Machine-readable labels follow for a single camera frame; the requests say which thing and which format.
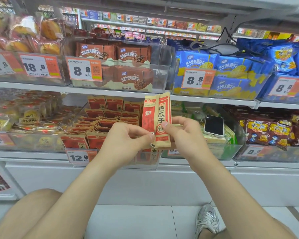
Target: silver sneaker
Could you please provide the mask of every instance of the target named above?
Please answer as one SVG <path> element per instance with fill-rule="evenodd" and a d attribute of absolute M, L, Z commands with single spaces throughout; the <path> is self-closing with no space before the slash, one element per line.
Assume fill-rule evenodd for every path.
<path fill-rule="evenodd" d="M 203 205 L 196 217 L 196 233 L 195 239 L 198 239 L 201 231 L 206 228 L 212 233 L 219 232 L 219 220 L 214 208 L 210 204 Z"/>

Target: person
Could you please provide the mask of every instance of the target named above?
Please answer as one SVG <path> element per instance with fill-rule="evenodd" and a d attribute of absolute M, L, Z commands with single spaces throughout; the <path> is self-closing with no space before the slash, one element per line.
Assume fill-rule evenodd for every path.
<path fill-rule="evenodd" d="M 162 124 L 181 155 L 207 187 L 227 229 L 219 232 L 214 208 L 204 205 L 196 218 L 195 239 L 279 238 L 296 236 L 272 218 L 208 149 L 199 123 L 173 117 Z M 154 135 L 145 129 L 116 123 L 100 152 L 62 194 L 51 189 L 29 193 L 0 222 L 0 238 L 81 239 L 106 182 L 138 151 L 148 148 Z"/>

